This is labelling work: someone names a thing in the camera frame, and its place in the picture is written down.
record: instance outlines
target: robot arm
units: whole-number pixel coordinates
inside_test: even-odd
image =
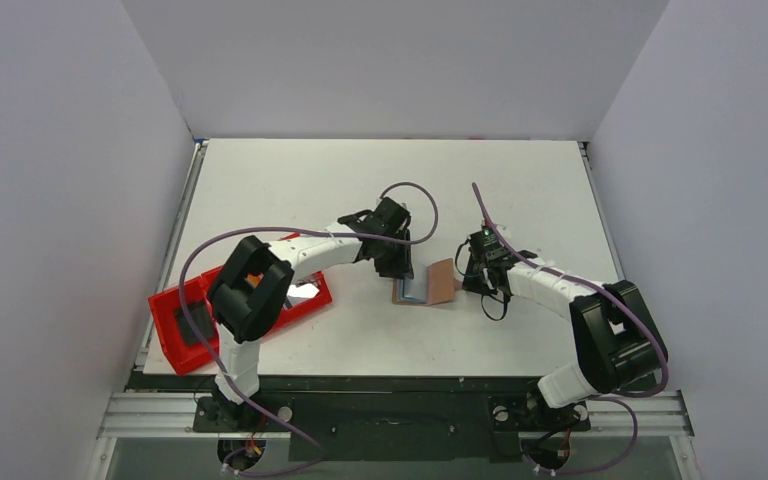
[[[481,295],[533,300],[572,325],[577,361],[556,369],[538,382],[532,392],[536,406],[562,408],[599,393],[611,393],[659,368],[652,345],[631,321],[602,295],[544,270],[537,255],[520,252],[536,264],[519,262],[489,228],[470,235],[470,259],[464,290]],[[620,299],[652,332],[666,354],[658,329],[637,287],[622,280],[602,285]]]
[[[330,234],[363,233],[410,240],[410,213],[389,197],[375,211],[341,217],[325,228]],[[373,260],[382,277],[412,278],[410,246],[342,236],[301,236],[263,243],[255,236],[240,241],[208,290],[219,330],[219,355],[228,376],[248,396],[259,388],[260,338],[278,320],[290,285],[334,265]],[[252,277],[257,277],[253,285]],[[243,399],[223,374],[214,397],[234,409]]]

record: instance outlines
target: gray floor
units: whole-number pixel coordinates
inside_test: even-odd
[[[610,460],[621,452],[627,439],[573,437],[573,456],[567,468],[589,467]],[[273,440],[261,462],[252,471],[269,471],[287,466],[287,440]],[[112,458],[107,480],[184,480],[233,478],[219,474],[216,440],[212,439],[120,439]],[[326,462],[290,477],[318,479],[523,479],[531,478],[529,465],[490,464],[486,459],[452,462]],[[670,441],[665,437],[644,437],[632,455],[614,468],[587,479],[681,478]]]

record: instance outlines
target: white wall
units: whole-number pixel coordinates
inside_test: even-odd
[[[196,136],[589,139],[667,0],[123,0]]]
[[[672,0],[591,145],[706,478],[768,478],[768,1]]]
[[[0,479],[83,476],[191,154],[118,1],[0,1]]]

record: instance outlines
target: tabletop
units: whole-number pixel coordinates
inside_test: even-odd
[[[321,229],[374,208],[379,193],[399,181],[426,187],[440,210],[437,233],[413,247],[415,265],[453,257],[479,229],[470,187],[477,182],[517,248],[613,282],[617,270],[586,169],[576,142],[211,139],[168,286],[210,237],[251,226]],[[424,235],[432,222],[428,200],[407,187],[389,196],[410,210],[412,237]],[[232,239],[208,248],[189,276],[221,265],[235,245]],[[266,337],[261,375],[541,376],[575,360],[570,325],[531,301],[514,298],[505,319],[494,322],[466,292],[448,304],[394,305],[391,281],[371,262],[336,266],[325,276],[332,305]],[[173,373],[155,334],[143,372]],[[208,365],[193,373],[213,372]]]

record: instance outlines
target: red plastic container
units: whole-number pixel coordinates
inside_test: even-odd
[[[222,267],[217,267],[203,273],[200,277],[193,278],[184,284],[184,293],[187,304],[204,302],[207,305],[211,319],[213,318],[213,308],[207,301],[207,291],[219,275]],[[319,293],[313,298],[305,300],[295,307],[285,308],[275,322],[267,335],[298,321],[300,318],[308,315],[331,303],[331,291],[328,290],[328,284],[325,283],[325,275],[322,272],[313,274],[313,278]],[[151,315],[154,318],[154,325],[157,328],[157,336],[160,339],[160,346],[163,354],[172,365],[175,373],[184,375],[201,367],[211,360],[210,353],[201,343],[187,345],[181,331],[175,313],[181,309],[181,302],[178,298],[178,288],[170,288],[164,292],[153,295],[148,299],[151,307]],[[213,321],[213,337],[209,339],[210,346],[219,351],[219,334],[216,331],[216,321]]]

